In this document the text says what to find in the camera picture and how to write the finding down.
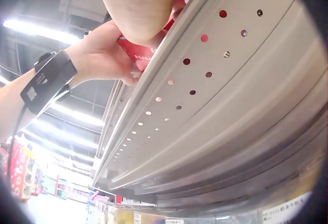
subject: metal shelf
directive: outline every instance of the metal shelf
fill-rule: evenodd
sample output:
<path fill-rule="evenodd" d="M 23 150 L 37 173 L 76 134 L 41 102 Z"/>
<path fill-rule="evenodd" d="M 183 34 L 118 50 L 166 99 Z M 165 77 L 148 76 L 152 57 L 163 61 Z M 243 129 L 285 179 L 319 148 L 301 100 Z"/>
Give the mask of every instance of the metal shelf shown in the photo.
<path fill-rule="evenodd" d="M 326 152 L 326 50 L 299 0 L 191 0 L 130 91 L 94 179 L 130 199 L 253 208 Z"/>

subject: shelf label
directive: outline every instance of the shelf label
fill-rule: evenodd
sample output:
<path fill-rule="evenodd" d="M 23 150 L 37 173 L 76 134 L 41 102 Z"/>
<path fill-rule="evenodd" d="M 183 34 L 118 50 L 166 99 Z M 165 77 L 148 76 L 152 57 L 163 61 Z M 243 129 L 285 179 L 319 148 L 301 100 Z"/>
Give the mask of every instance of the shelf label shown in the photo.
<path fill-rule="evenodd" d="M 141 215 L 138 213 L 134 213 L 133 224 L 141 224 Z"/>
<path fill-rule="evenodd" d="M 304 206 L 312 192 L 307 192 L 288 202 L 263 211 L 263 224 L 289 224 Z"/>
<path fill-rule="evenodd" d="M 184 224 L 184 220 L 181 220 L 181 219 L 166 219 L 165 224 Z"/>

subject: black wrist device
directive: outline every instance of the black wrist device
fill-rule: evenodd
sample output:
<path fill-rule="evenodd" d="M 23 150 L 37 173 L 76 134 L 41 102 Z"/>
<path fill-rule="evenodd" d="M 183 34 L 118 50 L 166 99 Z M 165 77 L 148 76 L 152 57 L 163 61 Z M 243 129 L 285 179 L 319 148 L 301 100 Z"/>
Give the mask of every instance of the black wrist device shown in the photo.
<path fill-rule="evenodd" d="M 26 107 L 36 115 L 48 104 L 69 94 L 68 83 L 77 71 L 64 51 L 46 53 L 34 65 L 35 76 L 21 92 Z"/>

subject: wrist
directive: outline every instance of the wrist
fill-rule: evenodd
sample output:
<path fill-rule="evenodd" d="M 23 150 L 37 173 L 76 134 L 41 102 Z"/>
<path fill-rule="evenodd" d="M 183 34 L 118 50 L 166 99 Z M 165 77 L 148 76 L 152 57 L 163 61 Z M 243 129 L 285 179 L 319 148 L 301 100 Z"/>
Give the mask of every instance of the wrist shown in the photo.
<path fill-rule="evenodd" d="M 69 46 L 64 51 L 77 70 L 77 74 L 69 82 L 69 87 L 74 88 L 75 86 L 88 80 L 85 54 L 83 54 L 83 52 L 76 45 Z"/>

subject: floor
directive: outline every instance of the floor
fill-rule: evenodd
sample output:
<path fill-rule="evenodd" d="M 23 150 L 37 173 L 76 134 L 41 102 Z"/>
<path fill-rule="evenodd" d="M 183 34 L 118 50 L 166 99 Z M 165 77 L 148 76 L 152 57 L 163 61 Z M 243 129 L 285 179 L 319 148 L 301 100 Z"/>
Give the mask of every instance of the floor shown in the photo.
<path fill-rule="evenodd" d="M 86 204 L 52 195 L 32 196 L 21 208 L 36 224 L 85 224 Z"/>

